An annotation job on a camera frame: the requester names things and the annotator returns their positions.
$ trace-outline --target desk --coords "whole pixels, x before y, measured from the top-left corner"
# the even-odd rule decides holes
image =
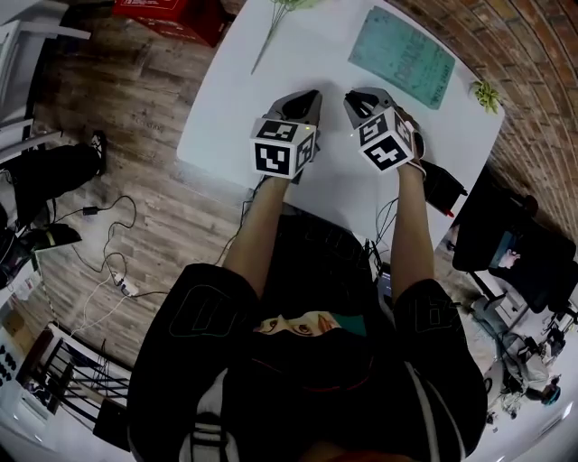
[[[428,151],[425,158],[444,167],[471,190],[498,135],[503,109],[499,108],[498,115],[486,114],[468,97],[475,77],[457,58],[437,111],[348,63],[359,30],[374,5],[433,38],[383,1],[325,0],[313,9],[298,10],[284,18],[251,76],[271,24],[273,4],[248,0],[203,80],[177,148],[178,157],[213,176],[254,188],[258,176],[250,167],[249,136],[255,119],[279,97],[317,88],[323,93],[321,151],[305,168],[301,184],[287,191],[285,202],[375,239],[377,211],[397,197],[397,175],[377,176],[357,153],[359,147],[350,136],[353,130],[343,98],[354,87],[382,87],[422,126]],[[454,214],[464,201],[465,197],[458,200]],[[452,219],[430,206],[427,212],[432,243],[437,246]],[[387,245],[393,228],[384,238]]]

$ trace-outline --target shoe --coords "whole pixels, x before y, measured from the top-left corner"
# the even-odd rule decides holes
[[[100,158],[100,166],[98,167],[97,176],[102,176],[107,171],[107,137],[101,130],[95,130],[90,141],[92,147]]]

